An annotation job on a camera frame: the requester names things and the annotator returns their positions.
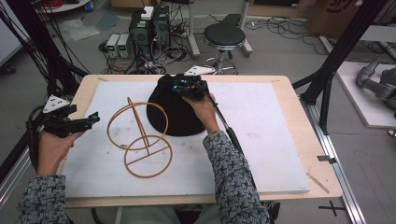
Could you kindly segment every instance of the sleeve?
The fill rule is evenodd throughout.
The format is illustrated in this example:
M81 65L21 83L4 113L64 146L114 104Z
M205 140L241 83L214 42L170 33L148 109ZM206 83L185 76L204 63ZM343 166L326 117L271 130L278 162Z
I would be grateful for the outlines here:
M222 131L209 134L204 147L212 162L216 202L221 223L270 223L268 211L260 204L251 182L248 161Z
M21 196L17 223L69 223L64 211L64 175L33 178Z

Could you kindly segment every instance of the black hat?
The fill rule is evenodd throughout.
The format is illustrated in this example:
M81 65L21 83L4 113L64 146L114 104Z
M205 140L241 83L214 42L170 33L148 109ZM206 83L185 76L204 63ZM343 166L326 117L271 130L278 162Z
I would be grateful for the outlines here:
M168 129L165 134L172 136L190 136L205 130L204 124L195 116L192 107L181 96L172 90L174 81L181 80L183 74L174 77L169 74L158 80L157 87L148 98L149 103L163 107L168 117ZM147 106L148 121L160 133L165 129L165 116L158 108Z

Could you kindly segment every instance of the chair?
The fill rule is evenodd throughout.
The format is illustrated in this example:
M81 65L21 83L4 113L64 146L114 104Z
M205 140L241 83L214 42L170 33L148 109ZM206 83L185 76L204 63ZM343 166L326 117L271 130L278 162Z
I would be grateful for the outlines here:
M245 33L234 25L221 22L207 26L204 30L204 41L207 45L218 49L219 54L216 58L206 60L203 66L213 66L216 69L213 75L224 74L225 70L233 70L234 74L238 74L235 64L231 61L233 55L230 50L242 47L245 39ZM229 59L224 58L226 50ZM231 66L223 67L224 63L229 63Z

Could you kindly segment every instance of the hand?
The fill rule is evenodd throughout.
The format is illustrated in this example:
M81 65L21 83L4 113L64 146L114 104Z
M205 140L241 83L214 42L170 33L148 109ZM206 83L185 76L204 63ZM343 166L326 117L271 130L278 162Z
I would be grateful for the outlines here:
M52 133L40 134L38 150L38 175L55 175L59 164L67 155L76 139L84 133L73 133L66 138L58 137Z
M216 101L215 96L210 93L210 96ZM210 103L207 96L204 97L201 101L195 101L189 99L187 97L182 97L189 105L191 105L192 109L195 112L195 115L201 122L204 124L207 133L213 133L214 131L219 130L218 122L216 121L216 111L213 108L212 103Z

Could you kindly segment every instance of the copper wire frame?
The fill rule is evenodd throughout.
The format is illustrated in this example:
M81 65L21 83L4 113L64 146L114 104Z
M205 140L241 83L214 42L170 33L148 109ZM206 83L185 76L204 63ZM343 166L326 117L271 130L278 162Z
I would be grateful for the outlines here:
M126 169L128 170L129 173L131 173L132 175L135 175L135 176L137 176L137 177L141 177L141 178L150 178L150 177L154 177L154 176L156 176L156 175L160 175L161 173L163 173L163 172L169 167L169 165L170 165L170 163L171 163L171 161L172 161L172 157L173 157L173 151L172 151L171 145L169 144L168 141L166 141L166 140L163 138L163 137L165 136L166 131L168 130L168 117L166 116L165 110L164 110L160 105L157 105L157 104L154 104L154 103L143 103L143 102L133 103L129 97L127 98L127 101L128 101L128 105L126 105L126 106L124 106L123 108L121 108L120 110L118 110L118 111L110 118L110 121L109 121L108 124L107 124L107 136L108 136L108 139L109 139L110 142L111 142L113 145L115 145L116 147L119 147L119 148L125 150L125 153L124 153L124 165L125 165L125 167L126 167ZM136 106L140 106L140 105L152 105L152 106L158 108L159 110L161 110L161 111L163 112L163 115L165 116L165 122L166 122L166 123L165 123L165 129L163 130L163 135L161 135L161 136L158 136L158 135L146 135L146 131L145 131L144 127L143 127L142 121L140 120L140 117L139 117L139 115L137 114L137 111L136 111L136 108L135 108ZM111 136L110 136L110 126L111 126L111 123L112 123L120 114L122 114L123 112L125 112L125 111L128 110L128 109L132 109L132 110L134 111L134 117L136 118L136 123L137 123L137 126L138 126L138 128L139 128L140 134L141 134L142 136L139 137L139 138L137 138L137 139L135 139L128 147L125 147L124 145L119 145L119 144L117 144L117 143L111 138ZM149 138L157 138L157 140L154 141L153 143L150 143L150 142L149 142ZM144 147L138 147L138 148L132 148L133 144L137 143L137 142L140 141L140 140L143 140L145 146L144 146ZM154 146L155 144L159 143L161 140L165 142L165 144L167 145L167 147L163 147L163 148L158 149L158 150L156 150L156 151L154 151L154 152L150 152L150 151L149 151L149 147ZM156 154L156 153L158 153L158 152L164 151L164 150L166 150L166 149L168 149L168 148L169 148L169 151L170 151L170 158L169 158L168 163L165 165L165 167L164 167L160 172L158 172L158 173L156 173L156 174L154 174L154 175L139 175L139 174L135 173L135 172L129 167L129 165L131 165L131 164L133 164L133 163L135 163L135 162L142 161L143 159L148 158L148 157L150 157L150 156L152 156L152 155L154 155L154 154ZM134 161L129 161L129 162L127 161L127 156L128 156L128 153L129 153L130 151L137 151L137 150L142 150L142 149L145 149L145 150L147 151L148 155L146 155L146 156L144 156L144 157L141 157L141 158L139 158L139 159L136 159L136 160L134 160Z

